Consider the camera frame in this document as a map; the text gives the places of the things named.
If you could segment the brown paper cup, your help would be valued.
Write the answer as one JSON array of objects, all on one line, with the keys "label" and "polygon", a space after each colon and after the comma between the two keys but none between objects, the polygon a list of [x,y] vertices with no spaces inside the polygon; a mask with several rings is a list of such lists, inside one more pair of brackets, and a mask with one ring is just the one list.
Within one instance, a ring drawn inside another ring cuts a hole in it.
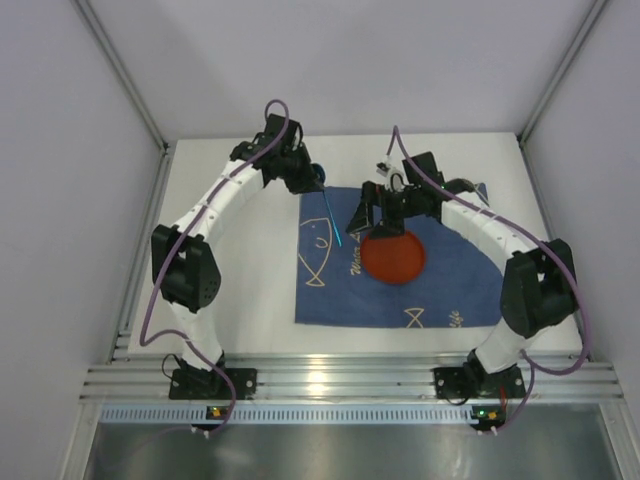
[{"label": "brown paper cup", "polygon": [[485,197],[478,185],[468,179],[459,179],[459,190],[461,192],[475,193],[480,198]]}]

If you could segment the blue fish placemat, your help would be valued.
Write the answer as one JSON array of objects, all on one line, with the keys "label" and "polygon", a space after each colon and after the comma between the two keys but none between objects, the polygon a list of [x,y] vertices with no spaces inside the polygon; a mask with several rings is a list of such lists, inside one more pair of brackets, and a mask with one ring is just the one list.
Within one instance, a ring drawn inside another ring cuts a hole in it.
[{"label": "blue fish placemat", "polygon": [[[357,188],[326,190],[337,226],[345,228],[360,200]],[[362,267],[359,234],[339,247],[322,193],[300,200],[295,320],[349,328],[423,329],[488,327],[499,320],[502,276],[493,263],[434,219],[405,223],[425,247],[427,264],[405,285],[372,278]]]}]

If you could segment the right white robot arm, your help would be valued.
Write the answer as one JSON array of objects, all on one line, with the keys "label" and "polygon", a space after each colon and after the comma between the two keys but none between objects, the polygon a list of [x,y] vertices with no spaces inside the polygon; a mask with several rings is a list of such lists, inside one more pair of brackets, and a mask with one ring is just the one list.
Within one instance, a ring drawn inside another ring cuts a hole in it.
[{"label": "right white robot arm", "polygon": [[363,183],[347,233],[367,233],[378,242],[400,239],[407,234],[406,219],[427,216],[501,274],[499,320],[468,356],[484,373],[497,375],[514,366],[522,351],[578,310],[572,251],[566,242],[537,240],[481,204],[470,181],[446,181],[430,151],[404,159],[401,168],[389,161],[377,168],[385,181]]}]

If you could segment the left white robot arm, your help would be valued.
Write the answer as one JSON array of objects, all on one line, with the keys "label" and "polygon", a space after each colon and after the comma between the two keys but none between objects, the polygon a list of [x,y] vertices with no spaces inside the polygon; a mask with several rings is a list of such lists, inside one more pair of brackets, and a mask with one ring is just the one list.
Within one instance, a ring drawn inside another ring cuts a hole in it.
[{"label": "left white robot arm", "polygon": [[218,178],[179,220],[159,224],[151,235],[153,289],[144,315],[140,343],[164,336],[150,333],[158,300],[173,314],[170,334],[184,342],[181,361],[197,371],[220,369],[224,355],[212,318],[221,284],[214,248],[241,209],[270,182],[281,180],[293,195],[320,192],[322,168],[313,163],[299,122],[269,114],[265,127],[231,151]]}]

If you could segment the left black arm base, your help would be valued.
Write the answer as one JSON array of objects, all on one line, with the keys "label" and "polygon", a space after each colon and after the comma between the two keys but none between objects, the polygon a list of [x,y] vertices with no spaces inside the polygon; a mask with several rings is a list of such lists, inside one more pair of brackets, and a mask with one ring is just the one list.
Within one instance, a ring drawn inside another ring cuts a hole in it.
[{"label": "left black arm base", "polygon": [[[235,388],[237,400],[249,399],[256,393],[256,369],[226,368],[224,373]],[[177,368],[172,372],[168,397],[171,400],[231,400],[232,391],[215,372]]]}]

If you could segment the blue metal spoon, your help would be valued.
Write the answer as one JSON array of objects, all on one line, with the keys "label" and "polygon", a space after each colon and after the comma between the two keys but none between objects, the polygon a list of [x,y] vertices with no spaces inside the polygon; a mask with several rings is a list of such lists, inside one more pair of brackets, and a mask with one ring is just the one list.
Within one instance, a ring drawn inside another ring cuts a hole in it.
[{"label": "blue metal spoon", "polygon": [[323,196],[323,200],[327,209],[327,213],[328,213],[328,217],[329,217],[329,221],[335,236],[335,240],[336,243],[339,247],[343,246],[343,241],[342,241],[342,237],[341,237],[341,233],[338,229],[336,220],[335,220],[335,216],[333,214],[333,209],[331,207],[331,204],[329,202],[329,198],[328,198],[328,194],[326,193],[326,186],[325,186],[325,181],[326,181],[326,173],[325,170],[323,169],[323,167],[318,164],[318,163],[312,163],[311,167],[317,177],[317,181],[319,183],[320,186],[320,191],[322,193]]}]

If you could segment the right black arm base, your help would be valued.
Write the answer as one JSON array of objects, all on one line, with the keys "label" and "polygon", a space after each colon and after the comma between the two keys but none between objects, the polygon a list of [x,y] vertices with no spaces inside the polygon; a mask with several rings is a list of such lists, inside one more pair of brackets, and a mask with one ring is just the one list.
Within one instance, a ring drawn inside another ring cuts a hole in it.
[{"label": "right black arm base", "polygon": [[438,367],[433,370],[436,398],[458,402],[476,399],[521,399],[526,393],[521,370],[501,373],[472,372],[469,368]]}]

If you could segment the red plate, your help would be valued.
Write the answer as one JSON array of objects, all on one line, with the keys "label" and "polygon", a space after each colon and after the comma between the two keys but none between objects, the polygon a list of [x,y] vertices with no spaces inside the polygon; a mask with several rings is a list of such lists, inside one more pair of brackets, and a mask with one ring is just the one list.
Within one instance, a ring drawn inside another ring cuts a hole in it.
[{"label": "red plate", "polygon": [[360,247],[361,265],[375,280],[389,285],[404,285],[416,280],[427,264],[427,251],[412,232],[372,238],[368,234]]}]

